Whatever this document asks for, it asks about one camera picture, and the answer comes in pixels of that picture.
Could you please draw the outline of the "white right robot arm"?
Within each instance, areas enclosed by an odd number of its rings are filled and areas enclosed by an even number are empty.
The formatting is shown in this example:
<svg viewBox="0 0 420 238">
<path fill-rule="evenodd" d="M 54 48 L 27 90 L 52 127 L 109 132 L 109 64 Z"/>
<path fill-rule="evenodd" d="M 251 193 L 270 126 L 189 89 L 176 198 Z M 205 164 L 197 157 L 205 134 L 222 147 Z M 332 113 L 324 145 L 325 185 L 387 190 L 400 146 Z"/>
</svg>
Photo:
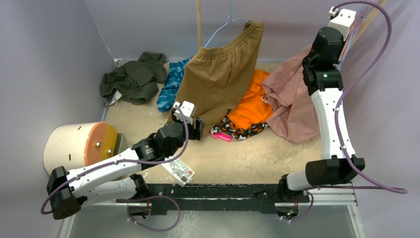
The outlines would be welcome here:
<svg viewBox="0 0 420 238">
<path fill-rule="evenodd" d="M 343 94 L 343 82 L 336 68 L 344 48 L 343 34 L 332 27 L 321 28 L 312 44 L 311 51 L 302 60 L 304 83 L 314 104 L 321 135 L 321 159 L 308 162 L 305 169 L 291 175 L 283 175 L 278 185 L 279 198 L 289 202 L 302 194 L 304 189 L 320 185 L 349 183 L 357 173 L 350 166 L 363 170 L 364 158 L 358 158 L 349 140 L 347 129 L 337 133 L 335 122 L 345 123 L 342 106 L 337 105 Z M 350 156 L 347 161 L 340 141 Z"/>
</svg>

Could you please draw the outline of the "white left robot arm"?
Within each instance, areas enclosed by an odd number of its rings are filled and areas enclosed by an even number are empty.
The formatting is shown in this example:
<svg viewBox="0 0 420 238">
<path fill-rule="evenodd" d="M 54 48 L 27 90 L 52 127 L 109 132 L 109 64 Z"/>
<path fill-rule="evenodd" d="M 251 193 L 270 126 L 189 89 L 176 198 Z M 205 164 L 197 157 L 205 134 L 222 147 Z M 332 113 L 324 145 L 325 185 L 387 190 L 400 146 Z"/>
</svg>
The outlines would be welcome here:
<svg viewBox="0 0 420 238">
<path fill-rule="evenodd" d="M 172 121 L 109 159 L 72 170 L 64 166 L 54 168 L 41 213 L 61 220 L 103 200 L 145 201 L 148 196 L 145 181 L 135 173 L 178 160 L 189 140 L 202 138 L 203 120 L 187 116 L 186 112 L 182 108 L 172 109 Z M 45 211 L 47 204 L 51 206 L 49 212 Z"/>
</svg>

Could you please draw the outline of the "pink shorts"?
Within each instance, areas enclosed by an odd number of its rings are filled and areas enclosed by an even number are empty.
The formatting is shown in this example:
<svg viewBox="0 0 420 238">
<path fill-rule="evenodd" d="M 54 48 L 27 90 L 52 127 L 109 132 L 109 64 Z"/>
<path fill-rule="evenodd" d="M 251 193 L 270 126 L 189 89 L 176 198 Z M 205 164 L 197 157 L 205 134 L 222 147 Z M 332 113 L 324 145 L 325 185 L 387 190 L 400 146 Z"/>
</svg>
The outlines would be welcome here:
<svg viewBox="0 0 420 238">
<path fill-rule="evenodd" d="M 301 143 L 319 135 L 316 111 L 303 80 L 302 60 L 308 45 L 281 63 L 262 83 L 273 114 L 266 123 L 280 137 Z"/>
</svg>

